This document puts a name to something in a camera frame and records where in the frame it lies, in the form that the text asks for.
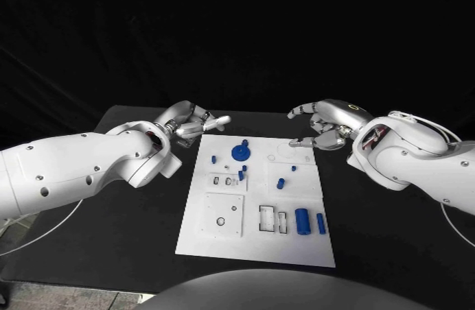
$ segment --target blue cylinder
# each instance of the blue cylinder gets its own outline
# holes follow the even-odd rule
[[[280,178],[280,179],[278,179],[278,182],[277,182],[277,189],[281,190],[283,187],[284,187],[284,179]]]
[[[304,208],[294,210],[294,221],[297,223],[297,234],[310,234],[310,221],[309,221],[309,211]]]
[[[319,234],[323,235],[323,234],[326,234],[326,230],[325,230],[325,222],[323,222],[323,214],[322,213],[316,214],[316,222],[319,223]]]
[[[248,144],[247,140],[242,140],[242,143],[232,148],[231,155],[234,160],[245,161],[250,158]]]

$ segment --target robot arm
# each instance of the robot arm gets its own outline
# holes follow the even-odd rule
[[[450,143],[450,132],[427,120],[403,112],[372,118],[333,99],[296,107],[289,118],[303,113],[313,114],[310,127],[319,136],[291,140],[291,147],[336,150],[354,139],[348,164],[378,184],[395,191],[414,184],[434,200],[475,215],[473,141]]]
[[[189,101],[154,122],[134,121],[105,134],[82,133],[33,141],[1,151],[0,219],[34,213],[92,197],[114,180],[141,187],[160,173],[170,178],[180,160],[172,142],[189,140],[231,121]]]

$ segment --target robotic hand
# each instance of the robotic hand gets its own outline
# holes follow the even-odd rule
[[[185,147],[206,130],[224,130],[218,119],[189,101],[154,119],[117,126],[105,134],[52,137],[1,151],[0,219],[55,208],[92,197],[114,180],[141,187],[157,173],[170,178],[180,160],[170,141]]]
[[[333,99],[296,107],[287,117],[303,113],[313,114],[310,127],[319,136],[291,140],[291,147],[336,150],[352,139],[348,164],[378,184],[397,191],[414,184],[440,203],[475,215],[475,141],[462,142],[423,118],[398,111],[374,118]]]

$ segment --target white board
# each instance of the white board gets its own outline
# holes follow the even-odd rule
[[[248,140],[251,155],[244,162],[238,162],[231,157],[231,149],[244,139]],[[176,254],[335,267],[329,229],[326,226],[326,234],[320,235],[316,223],[316,214],[326,216],[313,149],[290,148],[289,141],[245,136],[202,136]],[[215,164],[211,161],[212,156],[216,157]],[[219,182],[226,176],[238,180],[237,174],[242,165],[247,166],[244,181],[221,186],[213,184],[216,176]],[[280,178],[286,180],[283,189],[277,189]],[[209,196],[211,207],[215,208],[211,212],[209,208],[206,210]],[[231,203],[237,203],[237,207],[241,206],[241,233],[235,229],[237,212],[225,212]],[[260,206],[274,208],[273,232],[260,231]],[[297,208],[306,208],[309,211],[309,235],[297,234]],[[280,212],[286,213],[286,234],[280,233],[278,228]],[[222,226],[215,223],[219,213],[232,215],[228,216],[231,221],[224,217]],[[232,224],[229,230],[222,230],[226,223]]]

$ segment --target table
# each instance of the table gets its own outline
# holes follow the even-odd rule
[[[114,106],[95,131],[151,120],[163,110]],[[290,120],[281,113],[212,113],[232,117],[225,135],[313,135],[309,117]],[[348,278],[436,309],[475,307],[475,249],[449,228],[439,203],[414,186],[390,191],[346,164],[349,145],[333,152],[315,150],[335,269],[176,255],[198,143],[190,149],[174,147],[183,166],[172,179],[157,175],[138,189],[115,181],[84,201],[62,227],[11,256],[4,280],[156,294],[216,272],[278,268]],[[56,225],[73,206],[39,214],[24,241]],[[447,212],[462,221],[470,219],[456,210]]]

